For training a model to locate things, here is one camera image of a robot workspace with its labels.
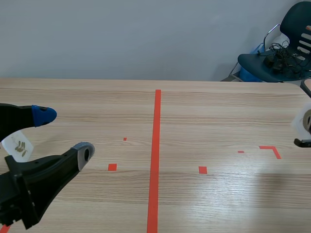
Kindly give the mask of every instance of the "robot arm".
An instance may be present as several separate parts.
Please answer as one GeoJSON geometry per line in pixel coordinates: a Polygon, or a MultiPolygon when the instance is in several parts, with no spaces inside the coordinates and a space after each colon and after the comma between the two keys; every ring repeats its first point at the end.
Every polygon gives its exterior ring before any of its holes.
{"type": "MultiPolygon", "coordinates": [[[[39,106],[0,104],[0,141],[11,133],[52,122],[56,111],[39,106]]],[[[81,142],[62,155],[18,163],[5,157],[9,171],[0,175],[0,223],[10,226],[22,220],[31,228],[43,217],[57,194],[88,163],[94,146],[81,142]]]]}

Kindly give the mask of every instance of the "white wall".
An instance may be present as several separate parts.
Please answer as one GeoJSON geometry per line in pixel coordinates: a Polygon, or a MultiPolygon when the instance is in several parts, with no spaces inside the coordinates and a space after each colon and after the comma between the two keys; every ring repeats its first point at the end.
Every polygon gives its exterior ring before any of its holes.
{"type": "Polygon", "coordinates": [[[0,76],[221,80],[296,0],[1,0],[0,76]]]}

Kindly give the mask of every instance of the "wood grain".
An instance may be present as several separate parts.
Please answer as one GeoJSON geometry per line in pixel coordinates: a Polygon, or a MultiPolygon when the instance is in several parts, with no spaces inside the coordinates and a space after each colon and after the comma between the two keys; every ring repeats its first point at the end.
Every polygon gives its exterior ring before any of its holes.
{"type": "MultiPolygon", "coordinates": [[[[295,85],[0,79],[1,102],[58,112],[52,124],[23,130],[35,146],[32,159],[80,141],[96,148],[28,232],[146,232],[156,89],[162,90],[159,233],[310,231],[311,152],[293,144],[290,128],[310,99],[295,85]],[[276,146],[282,159],[259,146],[276,146]],[[110,163],[118,164],[116,172],[107,171],[110,163]]],[[[21,222],[10,229],[24,231],[21,222]]]]}

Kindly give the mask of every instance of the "black cable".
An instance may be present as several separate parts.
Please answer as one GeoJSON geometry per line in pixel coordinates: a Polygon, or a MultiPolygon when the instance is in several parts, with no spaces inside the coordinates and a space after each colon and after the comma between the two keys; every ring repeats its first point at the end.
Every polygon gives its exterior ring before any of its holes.
{"type": "Polygon", "coordinates": [[[307,67],[311,62],[311,59],[307,59],[304,56],[309,55],[310,52],[304,53],[301,50],[295,50],[293,53],[290,53],[287,49],[288,46],[289,42],[287,40],[283,41],[282,44],[272,43],[272,45],[269,47],[272,53],[268,55],[261,55],[261,53],[258,51],[258,55],[262,57],[274,55],[279,61],[281,61],[283,66],[282,73],[284,76],[289,78],[302,79],[303,73],[305,71],[309,71],[309,69],[304,68],[307,67]],[[304,57],[305,60],[298,62],[299,57],[304,57]]]}

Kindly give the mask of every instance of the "chair backrest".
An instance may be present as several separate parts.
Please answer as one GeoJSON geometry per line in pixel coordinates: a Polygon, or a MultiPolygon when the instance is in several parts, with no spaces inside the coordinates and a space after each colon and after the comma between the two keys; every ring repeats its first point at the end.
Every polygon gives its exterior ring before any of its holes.
{"type": "Polygon", "coordinates": [[[290,39],[289,48],[303,48],[301,50],[306,53],[311,51],[311,2],[295,4],[284,17],[280,30],[290,39]]]}

